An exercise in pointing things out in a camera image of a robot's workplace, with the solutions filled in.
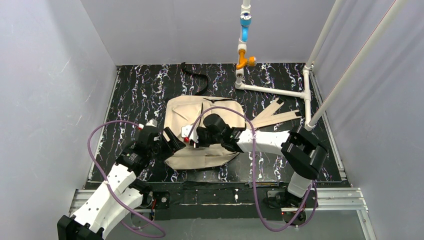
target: pipe elbow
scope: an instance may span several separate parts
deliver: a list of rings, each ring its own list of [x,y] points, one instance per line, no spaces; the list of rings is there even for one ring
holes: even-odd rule
[[[311,125],[309,124],[309,122],[308,122],[307,124],[305,124],[304,128],[305,128],[307,131],[312,131],[312,129],[314,129],[314,128],[315,128],[315,126],[316,126],[316,124],[315,124],[315,125],[313,125],[313,126],[311,126]]]
[[[235,82],[235,89],[238,89],[238,90],[244,90],[245,89],[245,84],[242,82],[242,81],[240,81],[240,82]]]
[[[311,90],[310,89],[305,89],[304,91],[303,91],[303,96],[302,96],[302,99],[303,100],[305,100],[305,101],[311,101]]]
[[[246,51],[244,49],[240,49],[238,51],[238,64],[235,66],[236,70],[240,70],[244,68],[246,65],[248,66],[256,66],[256,57],[251,56],[249,59],[245,58]]]
[[[309,72],[310,72],[310,70],[309,69],[307,69],[307,68],[303,68],[303,70],[302,70],[302,75],[303,76],[308,76],[309,77]]]

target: black mat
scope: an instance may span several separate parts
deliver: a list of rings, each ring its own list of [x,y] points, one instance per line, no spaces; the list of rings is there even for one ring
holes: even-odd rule
[[[246,83],[261,87],[301,92],[303,63],[263,63],[245,70]],[[277,113],[299,109],[303,115],[305,105],[302,99],[237,90],[234,88],[235,66],[233,64],[188,64],[187,69],[209,76],[209,90],[205,96],[232,98],[239,102],[249,119],[253,119],[270,102],[280,97],[284,105]],[[179,65],[127,65],[118,68],[118,79],[112,97],[108,121],[128,120],[146,123],[155,118],[158,127],[163,128],[166,101],[180,95],[194,95],[205,86],[201,79],[192,79],[181,72]],[[312,92],[312,113],[318,109],[315,92]],[[294,125],[304,123],[304,118],[261,128],[261,131],[286,131]],[[321,141],[330,146],[329,138],[320,120],[312,131]],[[124,124],[109,125],[105,128],[97,160],[108,172],[116,157],[134,136],[131,126]],[[283,156],[258,153],[256,179],[258,181],[289,182],[293,169]],[[173,170],[164,162],[155,162],[139,176],[147,182],[248,182],[252,180],[252,154],[241,153],[229,163],[208,169]],[[333,152],[330,152],[320,173],[318,181],[340,181],[339,170]],[[102,181],[100,173],[94,169],[91,181]]]

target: gray wall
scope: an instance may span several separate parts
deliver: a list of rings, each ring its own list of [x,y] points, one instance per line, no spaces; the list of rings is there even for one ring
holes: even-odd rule
[[[348,1],[316,61],[327,96],[392,1]],[[423,239],[424,1],[409,0],[327,111],[378,239]]]
[[[57,239],[116,67],[79,0],[2,1],[0,33],[0,238]]]
[[[116,65],[235,63],[242,0],[81,0]],[[247,54],[306,62],[334,0],[252,0]]]

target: beige bag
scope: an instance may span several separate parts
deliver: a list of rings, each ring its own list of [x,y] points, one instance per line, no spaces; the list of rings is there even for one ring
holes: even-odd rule
[[[169,100],[166,105],[164,128],[169,127],[183,141],[181,128],[192,125],[201,112],[208,108],[214,106],[227,107],[244,115],[243,108],[238,102],[227,99],[223,97],[190,95],[175,97]],[[284,102],[277,99],[264,109],[252,121],[255,129],[300,118],[300,116],[296,115],[296,112],[299,110],[273,115],[283,104]],[[200,119],[200,125],[198,123],[198,126],[204,127],[203,119],[210,114],[218,114],[230,127],[243,128],[245,126],[245,119],[243,117],[225,109],[213,109],[205,113]],[[187,143],[185,148],[177,151],[172,157],[165,160],[165,163],[174,170],[203,169],[222,166],[237,156],[237,154],[239,153],[230,152],[220,144],[194,148]]]

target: fabric strap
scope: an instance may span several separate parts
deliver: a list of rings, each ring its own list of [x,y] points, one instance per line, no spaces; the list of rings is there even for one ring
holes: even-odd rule
[[[268,105],[263,111],[261,111],[252,120],[254,128],[258,129],[258,128],[271,126],[271,125],[283,123],[286,121],[290,121],[290,120],[298,119],[302,117],[296,114],[299,112],[299,110],[288,111],[288,112],[273,115],[279,108],[281,108],[283,104],[284,104],[284,101],[281,100],[280,98],[277,98],[274,102]]]
[[[193,77],[194,79],[204,79],[205,81],[206,81],[206,86],[202,89],[202,90],[200,90],[200,91],[198,91],[198,92],[196,92],[194,95],[195,96],[202,96],[203,94],[205,94],[206,93],[206,91],[208,90],[208,88],[209,88],[209,77],[207,76],[207,75],[205,75],[205,74],[198,74],[198,73],[194,73],[194,72],[190,72],[190,71],[188,71],[187,69],[186,69],[186,62],[182,62],[181,63],[181,71],[183,72],[183,73],[185,73],[185,74],[187,74],[187,75],[190,75],[191,77]]]

